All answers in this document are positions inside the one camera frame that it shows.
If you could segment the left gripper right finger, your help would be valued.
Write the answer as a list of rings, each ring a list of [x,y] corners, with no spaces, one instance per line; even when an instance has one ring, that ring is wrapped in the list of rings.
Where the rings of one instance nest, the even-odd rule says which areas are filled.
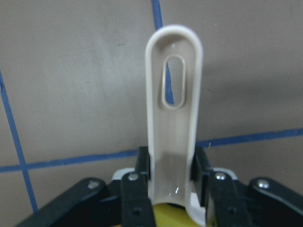
[[[241,183],[227,170],[211,166],[196,147],[191,180],[208,227],[301,227],[303,197],[268,177]]]

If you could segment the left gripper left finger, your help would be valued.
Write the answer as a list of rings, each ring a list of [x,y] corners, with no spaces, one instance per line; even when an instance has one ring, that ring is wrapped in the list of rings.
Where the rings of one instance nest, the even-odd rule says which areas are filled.
[[[21,221],[19,227],[154,227],[148,197],[150,155],[139,147],[135,169],[106,184],[84,178]]]

